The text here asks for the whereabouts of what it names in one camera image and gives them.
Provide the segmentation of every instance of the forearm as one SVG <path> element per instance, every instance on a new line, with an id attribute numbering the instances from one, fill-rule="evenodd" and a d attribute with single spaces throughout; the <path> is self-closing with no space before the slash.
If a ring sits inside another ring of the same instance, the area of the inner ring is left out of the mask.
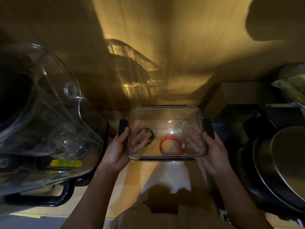
<path id="1" fill-rule="evenodd" d="M 226 173 L 217 174 L 214 179 L 230 220 L 236 228 L 273 228 L 256 207 L 232 169 Z"/>
<path id="2" fill-rule="evenodd" d="M 99 167 L 82 199 L 62 228 L 103 228 L 116 179 L 117 173 Z"/>

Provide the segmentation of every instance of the floor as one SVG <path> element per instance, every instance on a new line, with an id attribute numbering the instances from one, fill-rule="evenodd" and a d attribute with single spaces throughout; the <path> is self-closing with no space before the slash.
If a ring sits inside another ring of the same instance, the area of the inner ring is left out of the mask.
<path id="1" fill-rule="evenodd" d="M 58 229 L 66 221 L 66 218 L 42 217 L 40 219 L 6 215 L 0 217 L 0 228 L 10 229 Z M 108 227 L 110 220 L 106 220 L 104 229 Z"/>

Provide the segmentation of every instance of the person's left hand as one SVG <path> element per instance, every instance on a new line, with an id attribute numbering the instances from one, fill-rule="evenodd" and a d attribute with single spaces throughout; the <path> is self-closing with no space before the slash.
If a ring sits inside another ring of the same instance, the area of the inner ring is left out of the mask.
<path id="1" fill-rule="evenodd" d="M 123 143 L 129 134 L 129 128 L 126 127 L 124 132 L 118 137 L 113 139 L 110 145 L 107 147 L 105 151 L 105 155 L 98 166 L 98 169 L 106 169 L 108 172 L 114 172 L 115 174 L 119 174 L 120 171 L 128 164 L 130 158 L 123 151 Z M 137 144 L 138 140 L 145 134 L 145 129 L 139 132 L 136 135 L 136 140 L 133 143 L 128 142 L 128 146 L 130 147 L 129 151 L 132 151 L 133 154 L 136 153 L 139 149 L 143 148 L 147 143 L 147 140 L 144 139 L 139 145 Z"/>

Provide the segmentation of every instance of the beige clothing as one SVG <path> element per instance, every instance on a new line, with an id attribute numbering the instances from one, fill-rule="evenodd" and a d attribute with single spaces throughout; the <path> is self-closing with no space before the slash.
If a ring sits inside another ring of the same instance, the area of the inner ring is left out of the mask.
<path id="1" fill-rule="evenodd" d="M 150 212 L 148 206 L 139 204 L 117 216 L 110 229 L 234 229 L 219 217 L 203 208 L 179 205 L 178 214 Z"/>

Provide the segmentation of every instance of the clear plastic cover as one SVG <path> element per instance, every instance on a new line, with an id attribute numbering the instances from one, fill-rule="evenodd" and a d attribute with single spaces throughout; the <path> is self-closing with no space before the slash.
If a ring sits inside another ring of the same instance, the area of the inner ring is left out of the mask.
<path id="1" fill-rule="evenodd" d="M 207 147 L 195 151 L 187 143 L 187 131 L 190 129 L 203 132 L 200 110 L 192 106 L 152 106 L 136 107 L 130 110 L 128 127 L 127 153 L 132 158 L 164 157 L 193 158 L 205 154 Z M 138 139 L 138 134 L 145 130 L 145 135 Z M 146 139 L 146 145 L 134 153 L 134 147 Z"/>
<path id="2" fill-rule="evenodd" d="M 25 108 L 0 130 L 0 195 L 91 171 L 107 125 L 70 71 L 55 54 L 34 44 L 2 47 L 0 64 L 33 81 Z"/>

